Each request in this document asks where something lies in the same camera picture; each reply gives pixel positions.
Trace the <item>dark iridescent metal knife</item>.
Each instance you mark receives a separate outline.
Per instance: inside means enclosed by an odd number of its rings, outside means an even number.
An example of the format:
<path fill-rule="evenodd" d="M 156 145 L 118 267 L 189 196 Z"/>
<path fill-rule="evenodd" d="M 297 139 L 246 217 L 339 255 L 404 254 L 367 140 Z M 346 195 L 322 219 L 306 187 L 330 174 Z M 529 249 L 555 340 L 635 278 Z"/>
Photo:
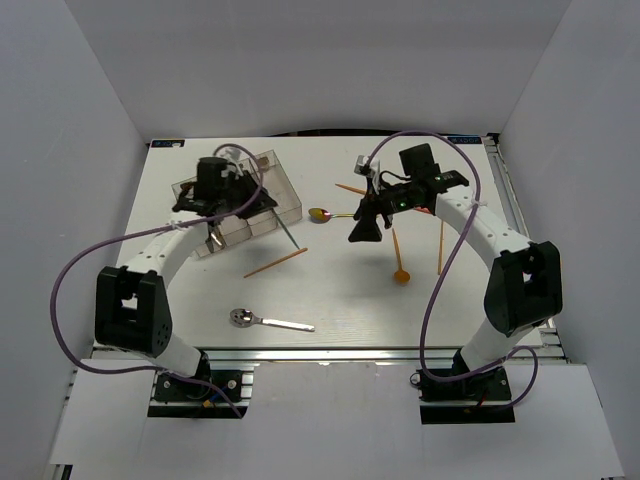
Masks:
<path fill-rule="evenodd" d="M 220 236 L 220 232 L 217 228 L 209 229 L 209 236 L 206 240 L 206 245 L 211 253 L 222 250 L 226 247 L 224 239 Z"/>

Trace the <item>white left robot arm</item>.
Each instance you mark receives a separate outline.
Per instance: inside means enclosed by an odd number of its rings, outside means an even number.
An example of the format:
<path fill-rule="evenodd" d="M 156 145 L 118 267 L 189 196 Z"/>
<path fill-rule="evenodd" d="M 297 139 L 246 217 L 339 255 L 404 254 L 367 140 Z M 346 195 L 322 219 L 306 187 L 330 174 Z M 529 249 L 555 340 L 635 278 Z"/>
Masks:
<path fill-rule="evenodd" d="M 122 266 L 99 273 L 95 340 L 178 375 L 177 387 L 188 398 L 205 396 L 212 378 L 208 357 L 173 332 L 168 286 L 222 220 L 246 220 L 276 206 L 261 172 L 220 157 L 201 158 L 196 179 L 180 193 L 166 229 Z"/>

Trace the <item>teal plastic spoon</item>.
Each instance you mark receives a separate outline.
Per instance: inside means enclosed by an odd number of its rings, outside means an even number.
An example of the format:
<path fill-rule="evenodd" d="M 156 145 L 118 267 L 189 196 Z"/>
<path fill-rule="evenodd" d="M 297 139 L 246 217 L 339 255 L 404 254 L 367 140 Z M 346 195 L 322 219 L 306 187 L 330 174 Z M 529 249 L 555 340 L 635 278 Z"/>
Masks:
<path fill-rule="evenodd" d="M 300 246 L 299 243 L 297 242 L 297 240 L 295 239 L 295 237 L 293 236 L 293 234 L 291 233 L 291 231 L 289 230 L 289 228 L 287 227 L 287 225 L 284 223 L 284 221 L 281 219 L 281 217 L 279 216 L 279 214 L 275 211 L 275 209 L 272 209 L 274 218 L 276 220 L 276 222 L 278 223 L 279 227 L 283 230 L 283 232 L 286 234 L 286 236 L 288 237 L 288 239 L 291 241 L 291 243 L 293 244 L 293 246 L 295 247 L 296 250 L 300 250 Z"/>

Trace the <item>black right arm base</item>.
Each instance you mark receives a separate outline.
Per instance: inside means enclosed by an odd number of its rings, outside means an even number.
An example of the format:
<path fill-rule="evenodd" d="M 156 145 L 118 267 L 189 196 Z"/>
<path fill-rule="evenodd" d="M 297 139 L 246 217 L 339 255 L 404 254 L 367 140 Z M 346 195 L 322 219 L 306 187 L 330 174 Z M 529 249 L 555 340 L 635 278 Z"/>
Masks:
<path fill-rule="evenodd" d="M 437 382 L 417 370 L 409 382 L 419 392 L 422 425 L 515 422 L 511 389 L 503 368 L 457 382 Z"/>

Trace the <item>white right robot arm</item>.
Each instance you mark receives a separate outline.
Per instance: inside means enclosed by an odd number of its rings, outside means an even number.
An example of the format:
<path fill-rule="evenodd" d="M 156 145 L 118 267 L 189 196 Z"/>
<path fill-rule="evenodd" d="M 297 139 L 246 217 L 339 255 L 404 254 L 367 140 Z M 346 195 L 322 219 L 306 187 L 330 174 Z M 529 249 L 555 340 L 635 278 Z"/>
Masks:
<path fill-rule="evenodd" d="M 394 215 L 425 208 L 484 262 L 489 271 L 485 318 L 456 354 L 451 374 L 453 390 L 472 399 L 488 385 L 484 370 L 497 367 L 534 327 L 561 311 L 560 253 L 552 242 L 535 243 L 509 227 L 477 199 L 478 191 L 461 173 L 441 170 L 429 144 L 399 156 L 404 175 L 396 184 L 383 181 L 378 159 L 357 159 L 354 171 L 365 177 L 367 190 L 348 240 L 379 242 Z"/>

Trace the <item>iridescent ornate metal spoon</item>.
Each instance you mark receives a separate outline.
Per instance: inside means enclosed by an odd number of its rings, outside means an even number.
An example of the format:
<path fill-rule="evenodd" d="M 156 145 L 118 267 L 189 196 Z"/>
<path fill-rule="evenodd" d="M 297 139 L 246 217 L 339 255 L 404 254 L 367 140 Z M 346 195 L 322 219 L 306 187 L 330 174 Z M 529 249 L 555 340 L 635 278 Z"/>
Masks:
<path fill-rule="evenodd" d="M 313 207 L 308 210 L 308 215 L 314 223 L 327 223 L 334 218 L 352 218 L 351 213 L 331 213 L 323 208 Z"/>

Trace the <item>orange plastic spoon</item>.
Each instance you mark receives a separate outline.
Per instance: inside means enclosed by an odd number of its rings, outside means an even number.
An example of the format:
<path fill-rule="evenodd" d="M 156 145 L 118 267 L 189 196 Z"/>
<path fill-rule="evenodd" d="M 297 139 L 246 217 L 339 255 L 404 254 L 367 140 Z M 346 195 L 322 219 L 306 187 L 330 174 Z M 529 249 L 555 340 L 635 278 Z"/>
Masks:
<path fill-rule="evenodd" d="M 399 285 L 407 285 L 411 280 L 411 276 L 409 272 L 404 269 L 399 241 L 395 230 L 392 230 L 392 238 L 397 262 L 397 269 L 393 274 L 393 278 Z"/>

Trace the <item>silver metal spoon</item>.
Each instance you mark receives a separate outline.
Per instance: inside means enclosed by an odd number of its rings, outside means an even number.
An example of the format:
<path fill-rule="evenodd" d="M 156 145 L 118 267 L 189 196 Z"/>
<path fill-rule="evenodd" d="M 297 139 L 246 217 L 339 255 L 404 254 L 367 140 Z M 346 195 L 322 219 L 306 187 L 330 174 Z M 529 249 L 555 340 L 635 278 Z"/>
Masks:
<path fill-rule="evenodd" d="M 264 318 L 247 309 L 234 309 L 230 312 L 229 318 L 230 322 L 238 328 L 248 328 L 260 325 L 306 333 L 313 333 L 316 331 L 313 325 Z"/>

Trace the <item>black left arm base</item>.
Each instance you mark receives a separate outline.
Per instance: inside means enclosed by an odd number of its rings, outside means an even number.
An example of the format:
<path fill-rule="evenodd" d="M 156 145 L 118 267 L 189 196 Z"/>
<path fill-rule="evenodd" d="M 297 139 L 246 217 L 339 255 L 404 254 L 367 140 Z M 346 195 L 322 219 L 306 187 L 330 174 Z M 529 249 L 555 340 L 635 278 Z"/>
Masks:
<path fill-rule="evenodd" d="M 187 384 L 167 374 L 156 377 L 148 406 L 149 418 L 170 419 L 235 419 L 248 409 L 253 386 L 249 370 L 213 370 L 210 381 L 215 389 Z"/>

